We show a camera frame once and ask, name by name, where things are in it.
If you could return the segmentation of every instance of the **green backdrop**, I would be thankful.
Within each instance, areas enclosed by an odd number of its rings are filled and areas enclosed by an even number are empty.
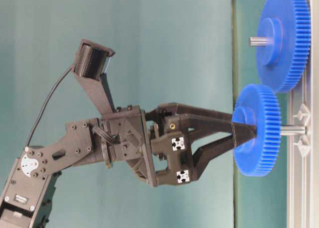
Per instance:
[[[0,184],[82,38],[117,52],[109,67],[117,106],[181,102],[232,111],[231,0],[0,0],[0,18]],[[69,76],[32,144],[51,144],[65,122],[96,116]],[[184,187],[152,189],[125,163],[70,168],[56,186],[48,228],[234,224],[231,152]]]

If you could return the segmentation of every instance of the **nut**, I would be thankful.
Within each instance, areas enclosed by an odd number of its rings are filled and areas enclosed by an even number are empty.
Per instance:
[[[174,130],[174,129],[176,128],[175,123],[171,123],[171,124],[169,125],[169,128],[170,128],[171,130]]]

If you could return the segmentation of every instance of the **gear teeth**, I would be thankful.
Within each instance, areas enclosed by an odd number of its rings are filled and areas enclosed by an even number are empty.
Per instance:
[[[311,16],[306,0],[291,0],[296,20],[296,41],[289,73],[279,93],[293,89],[303,75],[311,44]]]
[[[266,85],[255,85],[254,88],[259,94],[260,102],[264,109],[265,127],[264,127],[264,140],[262,141],[261,157],[257,163],[255,171],[249,176],[266,176],[275,166],[280,143],[281,143],[281,112],[276,95]]]

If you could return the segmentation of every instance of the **black cable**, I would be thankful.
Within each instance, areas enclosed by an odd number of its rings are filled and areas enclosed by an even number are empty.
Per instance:
[[[73,68],[73,64],[61,75],[61,77],[60,77],[60,78],[58,79],[58,81],[54,84],[54,86],[53,86],[53,88],[51,89],[50,93],[49,93],[48,96],[46,97],[46,99],[45,99],[45,101],[44,101],[44,104],[42,105],[41,111],[40,111],[40,113],[39,113],[39,115],[38,115],[38,118],[36,119],[36,121],[35,121],[35,123],[34,123],[32,129],[31,129],[31,132],[30,132],[30,134],[29,134],[29,137],[28,137],[28,139],[27,139],[27,141],[26,141],[26,143],[25,143],[25,146],[26,146],[26,147],[29,146],[29,144],[30,144],[30,142],[31,142],[31,139],[32,139],[32,137],[33,137],[34,131],[35,131],[36,127],[38,126],[38,124],[39,124],[39,122],[40,122],[40,120],[41,120],[41,118],[42,118],[42,115],[43,115],[43,113],[44,113],[44,110],[45,110],[45,108],[46,108],[46,106],[47,106],[47,104],[48,104],[50,98],[52,97],[54,91],[55,91],[56,88],[59,86],[59,84],[61,83],[61,81],[65,78],[65,76],[67,76],[67,74],[72,70],[72,68]]]
[[[106,133],[104,130],[100,129],[98,126],[94,126],[92,128],[92,132],[99,135],[102,139],[104,139],[105,141],[107,141],[111,145],[121,143],[119,136],[113,137],[113,136],[109,135],[108,133]]]

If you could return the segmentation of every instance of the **metal shaft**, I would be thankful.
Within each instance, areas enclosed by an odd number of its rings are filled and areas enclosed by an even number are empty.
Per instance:
[[[266,37],[250,37],[249,46],[266,46],[267,38]]]
[[[306,127],[299,125],[282,125],[281,136],[292,136],[292,135],[304,135],[306,133]]]

